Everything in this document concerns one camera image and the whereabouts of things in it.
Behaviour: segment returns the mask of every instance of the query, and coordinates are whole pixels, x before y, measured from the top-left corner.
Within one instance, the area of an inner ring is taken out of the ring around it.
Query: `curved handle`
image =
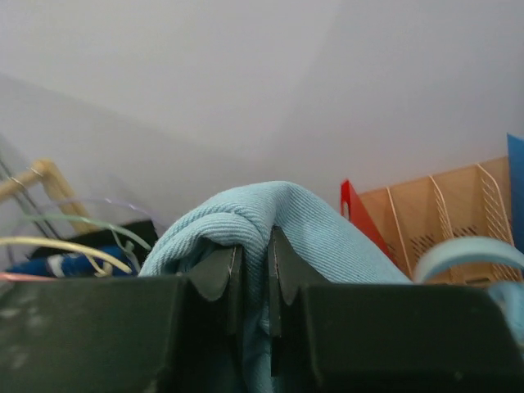
[[[461,237],[442,242],[423,255],[413,281],[425,282],[449,268],[479,260],[524,269],[524,254],[512,245],[491,237]]]

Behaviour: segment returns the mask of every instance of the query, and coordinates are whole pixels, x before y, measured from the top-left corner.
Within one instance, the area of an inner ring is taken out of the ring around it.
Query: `wall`
[[[344,177],[363,191],[501,156],[524,124],[521,0],[1,7],[3,137],[82,195],[170,218],[270,179],[335,206]]]

